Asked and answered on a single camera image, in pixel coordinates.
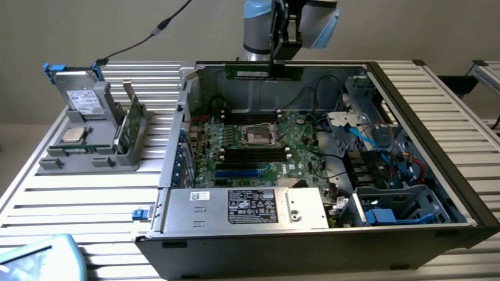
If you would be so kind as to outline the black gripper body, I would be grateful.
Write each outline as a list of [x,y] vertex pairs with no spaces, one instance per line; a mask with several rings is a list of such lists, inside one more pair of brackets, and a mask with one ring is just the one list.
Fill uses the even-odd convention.
[[273,1],[270,60],[291,60],[303,39],[299,31],[305,1]]

